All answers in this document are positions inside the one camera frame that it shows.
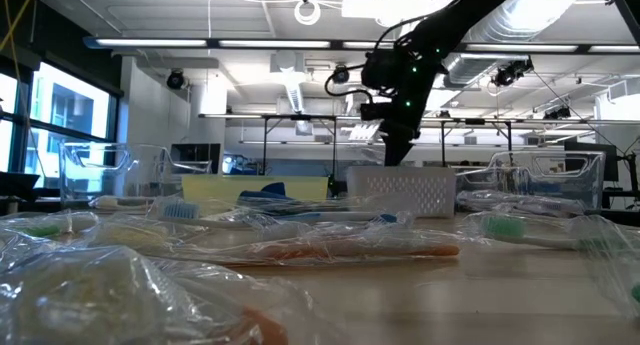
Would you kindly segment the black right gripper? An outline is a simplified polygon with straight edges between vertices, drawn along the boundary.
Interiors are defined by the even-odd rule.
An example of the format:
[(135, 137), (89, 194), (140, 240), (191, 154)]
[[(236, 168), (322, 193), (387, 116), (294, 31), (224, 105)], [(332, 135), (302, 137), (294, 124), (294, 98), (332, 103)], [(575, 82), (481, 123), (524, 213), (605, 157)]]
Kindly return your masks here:
[(369, 101), (360, 114), (363, 121), (381, 120), (383, 132), (389, 134), (382, 136), (385, 166), (400, 165), (413, 148), (433, 82), (444, 72), (442, 59), (437, 48), (416, 52), (397, 46), (366, 53), (361, 82), (388, 101)]

